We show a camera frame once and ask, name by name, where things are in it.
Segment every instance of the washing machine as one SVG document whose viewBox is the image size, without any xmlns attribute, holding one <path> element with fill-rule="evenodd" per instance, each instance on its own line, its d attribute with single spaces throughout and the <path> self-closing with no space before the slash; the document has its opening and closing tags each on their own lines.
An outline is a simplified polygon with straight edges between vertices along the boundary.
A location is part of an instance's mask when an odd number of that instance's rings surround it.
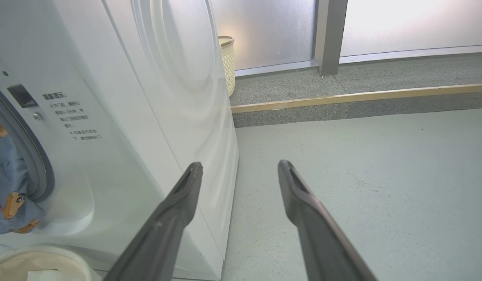
<svg viewBox="0 0 482 281">
<path fill-rule="evenodd" d="M 0 254 L 52 244 L 109 270 L 200 161 L 173 275 L 220 279 L 239 151 L 209 0 L 0 1 L 0 123 L 46 213 Z"/>
</svg>

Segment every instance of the beige edge strip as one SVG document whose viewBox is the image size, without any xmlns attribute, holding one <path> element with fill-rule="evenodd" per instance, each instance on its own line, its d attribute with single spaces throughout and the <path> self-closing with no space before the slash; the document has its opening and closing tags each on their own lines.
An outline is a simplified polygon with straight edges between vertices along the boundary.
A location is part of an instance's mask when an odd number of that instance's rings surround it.
<svg viewBox="0 0 482 281">
<path fill-rule="evenodd" d="M 300 98 L 298 100 L 272 101 L 270 103 L 255 103 L 253 105 L 235 105 L 231 109 L 232 113 L 236 114 L 261 110 L 280 110 L 291 107 L 308 107 L 311 105 L 330 105 L 332 103 L 411 98 L 413 96 L 438 96 L 441 94 L 469 94 L 472 92 L 482 92 L 482 84 L 359 92 L 357 94 L 340 94 L 338 96 L 323 96 L 321 98 Z"/>
</svg>

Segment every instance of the blue fabric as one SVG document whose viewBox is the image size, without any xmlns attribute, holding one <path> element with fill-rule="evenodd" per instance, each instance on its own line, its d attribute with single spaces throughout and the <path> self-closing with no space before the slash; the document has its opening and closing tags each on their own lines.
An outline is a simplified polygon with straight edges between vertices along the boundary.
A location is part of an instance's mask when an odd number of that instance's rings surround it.
<svg viewBox="0 0 482 281">
<path fill-rule="evenodd" d="M 27 167 L 21 152 L 0 125 L 0 234 L 30 232 L 43 211 L 27 198 Z"/>
</svg>

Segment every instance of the beige laundry basket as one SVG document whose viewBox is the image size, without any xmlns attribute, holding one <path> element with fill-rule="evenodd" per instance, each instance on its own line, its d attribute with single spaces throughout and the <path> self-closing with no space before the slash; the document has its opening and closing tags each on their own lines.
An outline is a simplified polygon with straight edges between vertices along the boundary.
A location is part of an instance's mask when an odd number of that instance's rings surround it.
<svg viewBox="0 0 482 281">
<path fill-rule="evenodd" d="M 219 36 L 218 43 L 221 46 L 223 71 L 227 80 L 227 92 L 229 96 L 234 93 L 236 82 L 236 68 L 234 67 L 234 38 L 230 36 Z"/>
</svg>

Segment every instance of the gray floor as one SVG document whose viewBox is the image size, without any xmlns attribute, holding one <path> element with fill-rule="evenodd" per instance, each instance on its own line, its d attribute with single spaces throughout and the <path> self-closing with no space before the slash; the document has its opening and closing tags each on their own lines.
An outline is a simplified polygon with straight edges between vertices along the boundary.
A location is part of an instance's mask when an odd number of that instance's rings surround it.
<svg viewBox="0 0 482 281">
<path fill-rule="evenodd" d="M 306 280 L 277 162 L 293 162 L 379 280 L 482 280 L 482 109 L 236 129 L 223 281 Z"/>
<path fill-rule="evenodd" d="M 237 79 L 231 105 L 367 91 L 482 83 L 482 54 L 343 66 L 321 78 L 298 73 Z"/>
</svg>

